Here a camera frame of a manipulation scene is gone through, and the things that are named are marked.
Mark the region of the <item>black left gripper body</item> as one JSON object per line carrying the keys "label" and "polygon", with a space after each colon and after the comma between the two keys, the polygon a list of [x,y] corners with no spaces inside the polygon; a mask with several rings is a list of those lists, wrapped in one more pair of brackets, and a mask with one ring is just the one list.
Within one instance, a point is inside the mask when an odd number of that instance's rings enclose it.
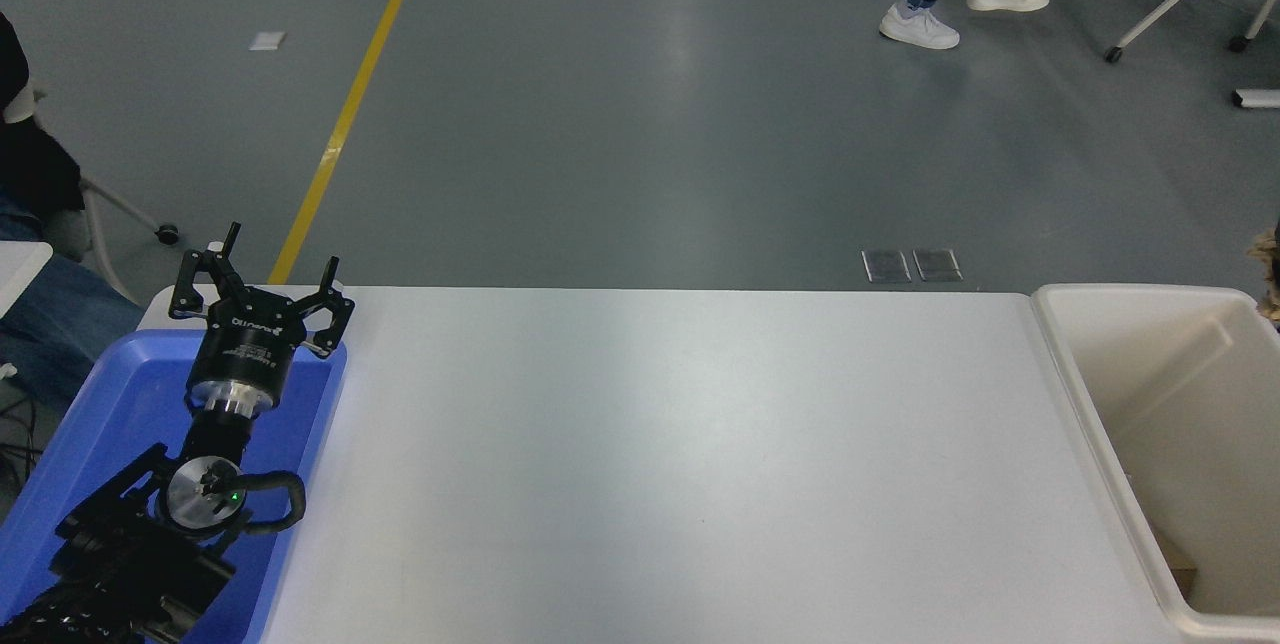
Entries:
{"label": "black left gripper body", "polygon": [[215,302],[188,378],[191,396],[220,383],[252,385],[265,396],[280,396],[305,335],[292,305],[288,297],[253,288],[238,300]]}

